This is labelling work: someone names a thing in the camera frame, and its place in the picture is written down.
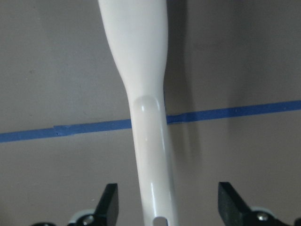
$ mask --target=blue painter's tape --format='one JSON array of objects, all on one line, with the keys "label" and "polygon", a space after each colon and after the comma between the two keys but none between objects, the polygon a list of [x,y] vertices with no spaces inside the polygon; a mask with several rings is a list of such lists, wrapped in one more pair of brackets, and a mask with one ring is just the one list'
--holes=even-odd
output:
[{"label": "blue painter's tape", "polygon": [[[204,121],[212,119],[231,118],[239,116],[277,113],[301,110],[301,101],[289,101],[265,105],[252,105],[243,107],[232,107],[224,109],[207,110],[200,112],[189,112],[177,115],[167,116],[167,123],[184,123],[192,121]],[[48,129],[35,129],[28,131],[19,131],[11,133],[0,134],[0,143],[12,142],[18,140],[31,140],[39,138],[49,137],[64,137],[80,133],[92,133],[100,131],[118,130],[118,129],[130,129],[131,120],[116,120],[105,121],[89,124],[76,124],[76,125],[63,125],[54,126]]]},{"label": "blue painter's tape", "polygon": [[0,134],[0,143],[12,142],[18,140],[32,140],[32,139],[48,138],[48,137],[56,137],[56,136],[57,134],[55,133],[55,130],[53,128],[2,133]]},{"label": "blue painter's tape", "polygon": [[287,112],[301,110],[301,101],[289,101],[265,105],[251,105],[243,107],[232,107],[223,108],[215,110],[207,110],[200,112],[189,112],[177,115],[167,116],[167,123],[181,123],[181,122],[192,122],[192,121],[203,121],[212,119],[223,119],[232,118],[239,116],[257,115],[257,114],[267,114],[267,113],[277,113],[277,112]]},{"label": "blue painter's tape", "polygon": [[92,132],[130,129],[130,128],[131,128],[130,119],[104,121],[104,122],[89,123],[89,124],[54,126],[55,132],[60,137],[79,134],[79,133],[92,133]]}]

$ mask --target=metal screw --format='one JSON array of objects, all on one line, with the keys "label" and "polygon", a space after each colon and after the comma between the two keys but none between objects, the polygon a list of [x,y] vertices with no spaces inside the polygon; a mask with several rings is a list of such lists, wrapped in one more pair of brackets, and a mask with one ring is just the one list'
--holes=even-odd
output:
[{"label": "metal screw", "polygon": [[92,215],[89,215],[89,216],[87,216],[87,217],[85,217],[84,219],[83,219],[83,225],[89,225],[89,224],[91,224],[92,222],[94,221],[94,217],[92,216]]},{"label": "metal screw", "polygon": [[267,221],[269,219],[269,216],[268,216],[268,214],[266,214],[264,212],[259,212],[259,213],[257,213],[257,218],[260,221]]}]

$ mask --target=gray wall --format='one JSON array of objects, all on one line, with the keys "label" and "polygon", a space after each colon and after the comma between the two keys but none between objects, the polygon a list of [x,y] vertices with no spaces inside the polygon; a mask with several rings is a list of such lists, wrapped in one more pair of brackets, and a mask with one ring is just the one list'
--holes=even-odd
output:
[{"label": "gray wall", "polygon": [[[168,0],[168,114],[301,100],[301,1]],[[129,118],[96,0],[0,0],[0,133]],[[222,225],[217,183],[301,217],[301,112],[169,125],[181,225]],[[130,129],[0,143],[0,225],[65,225],[118,182],[143,225]]]}]

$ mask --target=white plastic handle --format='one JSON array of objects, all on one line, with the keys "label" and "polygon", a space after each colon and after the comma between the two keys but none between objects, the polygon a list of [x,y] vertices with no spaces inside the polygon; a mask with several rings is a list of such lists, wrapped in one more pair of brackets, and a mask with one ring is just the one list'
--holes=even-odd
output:
[{"label": "white plastic handle", "polygon": [[167,56],[165,0],[98,0],[130,107],[145,226],[165,217],[178,226],[163,80]]}]

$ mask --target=black clamp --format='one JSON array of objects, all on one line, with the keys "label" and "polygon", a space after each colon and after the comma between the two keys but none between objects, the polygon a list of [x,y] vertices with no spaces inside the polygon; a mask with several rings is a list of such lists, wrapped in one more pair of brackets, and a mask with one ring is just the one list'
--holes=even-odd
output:
[{"label": "black clamp", "polygon": [[[218,211],[226,226],[289,226],[266,211],[253,211],[229,182],[218,187]],[[301,218],[294,226],[301,226]]]},{"label": "black clamp", "polygon": [[[118,186],[107,184],[102,197],[93,214],[77,219],[75,223],[67,226],[115,226],[118,217]],[[56,226],[53,223],[37,223],[32,226]]]}]

